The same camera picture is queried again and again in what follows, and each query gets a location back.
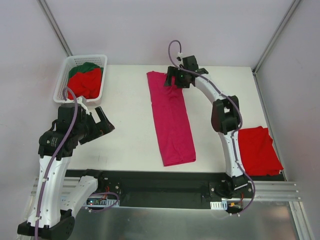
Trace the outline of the pink t shirt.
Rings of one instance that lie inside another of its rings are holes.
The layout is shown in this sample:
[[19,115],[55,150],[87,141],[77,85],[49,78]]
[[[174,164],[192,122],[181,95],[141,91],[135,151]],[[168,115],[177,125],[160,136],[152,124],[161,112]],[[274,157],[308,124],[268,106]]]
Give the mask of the pink t shirt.
[[195,162],[196,150],[182,89],[165,86],[165,73],[150,71],[146,76],[163,165]]

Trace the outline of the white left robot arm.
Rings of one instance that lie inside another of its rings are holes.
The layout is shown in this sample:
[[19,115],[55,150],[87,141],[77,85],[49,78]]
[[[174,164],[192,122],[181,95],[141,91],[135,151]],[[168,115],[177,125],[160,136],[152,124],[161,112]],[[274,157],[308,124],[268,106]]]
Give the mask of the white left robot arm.
[[111,133],[115,127],[103,109],[95,109],[99,122],[83,106],[63,103],[51,128],[39,138],[39,176],[33,206],[17,233],[44,240],[67,240],[75,218],[91,195],[105,195],[107,185],[101,170],[86,169],[74,190],[62,201],[63,185],[73,151],[78,145]]

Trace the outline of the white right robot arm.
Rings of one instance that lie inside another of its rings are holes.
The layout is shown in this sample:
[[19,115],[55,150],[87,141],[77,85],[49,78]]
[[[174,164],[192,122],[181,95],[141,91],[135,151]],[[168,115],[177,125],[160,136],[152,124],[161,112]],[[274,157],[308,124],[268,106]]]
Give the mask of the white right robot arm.
[[243,124],[239,99],[235,95],[224,94],[211,80],[209,72],[205,68],[199,68],[195,56],[182,57],[179,53],[176,59],[179,64],[174,63],[168,67],[164,85],[175,85],[180,89],[193,85],[211,102],[211,126],[220,137],[225,158],[227,183],[224,190],[229,197],[235,198],[248,184],[238,141],[238,133]]

